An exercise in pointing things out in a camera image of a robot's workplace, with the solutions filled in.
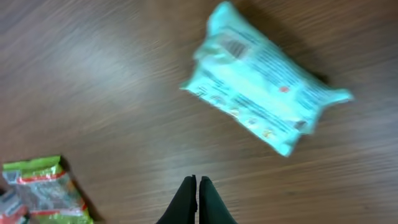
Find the green packet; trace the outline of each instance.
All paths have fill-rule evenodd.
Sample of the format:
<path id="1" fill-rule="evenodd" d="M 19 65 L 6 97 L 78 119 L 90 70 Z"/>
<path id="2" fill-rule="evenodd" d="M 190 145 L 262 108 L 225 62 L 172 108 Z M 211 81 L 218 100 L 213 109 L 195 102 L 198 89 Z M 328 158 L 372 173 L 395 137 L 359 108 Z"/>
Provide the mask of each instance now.
<path id="1" fill-rule="evenodd" d="M 86 203 L 60 160 L 60 156 L 52 156 L 7 163 L 2 174 L 40 223 L 93 223 Z"/>

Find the plastic packet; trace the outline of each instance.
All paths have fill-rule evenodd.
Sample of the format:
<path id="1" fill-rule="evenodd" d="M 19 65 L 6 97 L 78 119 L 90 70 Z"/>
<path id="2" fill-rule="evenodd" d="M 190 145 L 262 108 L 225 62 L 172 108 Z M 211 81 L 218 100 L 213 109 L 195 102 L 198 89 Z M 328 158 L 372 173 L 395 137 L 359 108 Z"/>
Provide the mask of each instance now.
<path id="1" fill-rule="evenodd" d="M 302 134 L 313 133 L 327 106 L 353 99 L 348 90 L 334 90 L 299 67 L 230 2 L 222 2 L 210 16 L 206 40 L 194 59 L 197 69 L 183 88 L 224 112 L 239 111 L 233 116 L 283 156 L 290 155 Z M 229 91 L 215 91 L 220 83 Z"/>
<path id="2" fill-rule="evenodd" d="M 27 207 L 14 189 L 0 196 L 0 224 L 28 223 Z"/>
<path id="3" fill-rule="evenodd" d="M 3 165 L 3 177 L 41 223 L 93 223 L 60 156 Z"/>

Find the food package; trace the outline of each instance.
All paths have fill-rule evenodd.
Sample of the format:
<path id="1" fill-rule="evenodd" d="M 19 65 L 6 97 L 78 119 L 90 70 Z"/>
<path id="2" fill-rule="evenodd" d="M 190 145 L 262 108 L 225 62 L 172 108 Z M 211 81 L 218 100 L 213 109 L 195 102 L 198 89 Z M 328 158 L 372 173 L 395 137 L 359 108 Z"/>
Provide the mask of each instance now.
<path id="1" fill-rule="evenodd" d="M 0 224 L 26 224 L 27 207 L 14 189 L 0 196 Z"/>
<path id="2" fill-rule="evenodd" d="M 182 88 L 236 118 L 283 156 L 301 135 L 314 132 L 326 107 L 353 99 L 298 66 L 230 2 L 215 9 L 207 28 L 194 54 L 197 68 Z"/>
<path id="3" fill-rule="evenodd" d="M 4 164 L 3 177 L 40 223 L 93 223 L 86 203 L 59 162 L 60 156 L 53 156 Z"/>

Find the brown wooden surface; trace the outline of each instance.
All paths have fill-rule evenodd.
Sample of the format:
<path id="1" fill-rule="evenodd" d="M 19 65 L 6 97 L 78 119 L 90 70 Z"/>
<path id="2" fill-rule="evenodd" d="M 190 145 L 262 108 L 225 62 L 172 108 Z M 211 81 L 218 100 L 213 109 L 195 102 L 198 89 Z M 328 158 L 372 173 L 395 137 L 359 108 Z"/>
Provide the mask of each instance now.
<path id="1" fill-rule="evenodd" d="M 1 0 L 0 162 L 62 154 L 109 223 L 208 175 L 239 223 L 398 223 L 398 3 L 235 1 L 357 100 L 288 159 L 180 91 L 211 0 Z"/>

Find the red dot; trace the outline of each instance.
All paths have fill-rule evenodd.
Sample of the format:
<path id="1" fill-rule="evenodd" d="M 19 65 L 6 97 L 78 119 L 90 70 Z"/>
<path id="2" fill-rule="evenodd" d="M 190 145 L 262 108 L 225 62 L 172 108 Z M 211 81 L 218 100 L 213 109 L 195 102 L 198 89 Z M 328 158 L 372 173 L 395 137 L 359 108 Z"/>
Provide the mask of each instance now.
<path id="1" fill-rule="evenodd" d="M 289 92 L 289 88 L 287 86 L 282 86 L 279 88 L 279 91 L 281 91 L 282 93 L 287 93 Z"/>

